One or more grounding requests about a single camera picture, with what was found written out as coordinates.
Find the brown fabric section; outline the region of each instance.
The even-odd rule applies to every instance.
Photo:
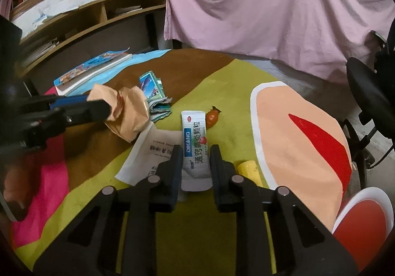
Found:
[[[176,103],[204,78],[229,64],[226,54],[198,49],[171,50],[141,64],[131,65],[106,85],[115,90],[139,85],[139,77],[150,70],[162,79],[167,96]],[[64,133],[69,190],[100,172],[111,160],[132,144],[112,133],[104,123],[71,127]]]

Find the olive green fabric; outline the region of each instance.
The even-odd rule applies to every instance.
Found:
[[[234,60],[204,79],[172,106],[172,114],[156,123],[159,129],[181,130],[182,110],[222,112],[218,123],[207,131],[209,146],[219,144],[224,160],[235,166],[255,160],[250,116],[254,87],[276,79],[255,66]],[[106,185],[126,185],[114,175],[131,149],[116,157],[100,173],[72,190],[48,220],[40,240],[20,247],[17,255],[32,269],[39,255],[77,213]],[[213,191],[189,193],[171,214],[157,214],[157,266],[159,276],[233,276],[236,266],[236,215],[220,214]]]

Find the gray floor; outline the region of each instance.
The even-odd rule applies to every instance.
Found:
[[[260,69],[272,74],[280,81],[286,83],[297,91],[307,101],[317,105],[336,119],[347,118],[353,124],[360,137],[367,134],[372,124],[362,126],[358,120],[360,109],[356,104],[348,86],[335,85],[312,75],[294,70],[279,61],[259,60],[247,56],[233,55],[235,58],[246,60],[256,65]],[[376,160],[380,159],[390,148],[391,141],[375,134],[368,146],[368,150]],[[395,207],[395,154],[390,155],[377,167],[368,171],[368,186],[383,189],[390,197],[392,205]],[[357,175],[353,175],[350,188],[352,193],[357,191]]]

